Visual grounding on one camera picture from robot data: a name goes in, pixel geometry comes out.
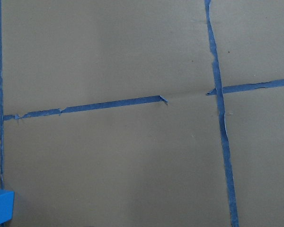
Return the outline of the blue wooden cube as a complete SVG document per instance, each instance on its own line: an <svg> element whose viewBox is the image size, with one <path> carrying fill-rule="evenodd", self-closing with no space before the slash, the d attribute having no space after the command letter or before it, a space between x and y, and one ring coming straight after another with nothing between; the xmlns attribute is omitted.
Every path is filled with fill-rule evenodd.
<svg viewBox="0 0 284 227"><path fill-rule="evenodd" d="M12 219L14 192L0 189L0 224Z"/></svg>

